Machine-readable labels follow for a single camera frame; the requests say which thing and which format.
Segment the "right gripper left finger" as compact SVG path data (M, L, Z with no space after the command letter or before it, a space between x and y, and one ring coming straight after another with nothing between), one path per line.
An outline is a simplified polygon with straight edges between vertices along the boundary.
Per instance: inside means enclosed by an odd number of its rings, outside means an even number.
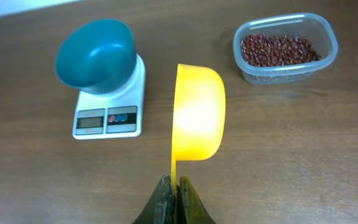
M169 175L163 175L133 224L174 224L176 197Z

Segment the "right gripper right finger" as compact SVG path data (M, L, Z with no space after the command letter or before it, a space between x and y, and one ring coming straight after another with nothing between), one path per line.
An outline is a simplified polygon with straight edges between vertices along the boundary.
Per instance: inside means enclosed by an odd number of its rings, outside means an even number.
M216 224L204 207L188 177L180 177L177 222L179 224Z

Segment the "yellow plastic measuring scoop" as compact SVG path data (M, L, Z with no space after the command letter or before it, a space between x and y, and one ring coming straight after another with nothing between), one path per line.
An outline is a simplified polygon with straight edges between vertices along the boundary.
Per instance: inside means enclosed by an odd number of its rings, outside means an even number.
M221 145L226 93L211 68L178 64L172 126L171 185L177 189L177 161L202 161Z

